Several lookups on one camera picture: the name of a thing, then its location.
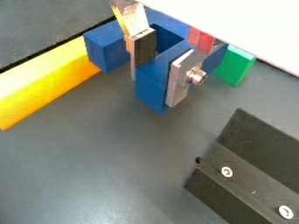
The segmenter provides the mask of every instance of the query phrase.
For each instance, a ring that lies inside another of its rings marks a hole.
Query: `green block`
[[[235,87],[247,77],[257,57],[230,45],[221,65],[213,74]]]

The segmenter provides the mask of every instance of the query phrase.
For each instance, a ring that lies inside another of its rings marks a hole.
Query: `bolt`
[[[291,208],[289,206],[281,206],[278,208],[278,211],[279,211],[282,217],[287,220],[291,220],[295,217],[294,211],[291,210]]]
[[[197,87],[207,80],[207,73],[197,66],[187,72],[187,82]]]
[[[222,167],[221,173],[226,178],[233,177],[233,170],[227,166]]]

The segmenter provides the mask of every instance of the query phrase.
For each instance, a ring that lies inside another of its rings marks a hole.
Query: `yellow bar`
[[[0,129],[7,130],[99,72],[83,37],[0,74]]]

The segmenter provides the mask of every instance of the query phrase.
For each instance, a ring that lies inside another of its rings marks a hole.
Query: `black metal bracket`
[[[299,141],[239,108],[186,188],[229,223],[299,223]]]

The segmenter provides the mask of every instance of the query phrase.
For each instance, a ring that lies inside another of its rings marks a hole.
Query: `gray table surface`
[[[226,223],[183,185],[238,107],[299,138],[299,79],[258,62],[158,115],[126,64],[0,131],[0,223]]]
[[[0,69],[113,16],[109,0],[0,0]]]

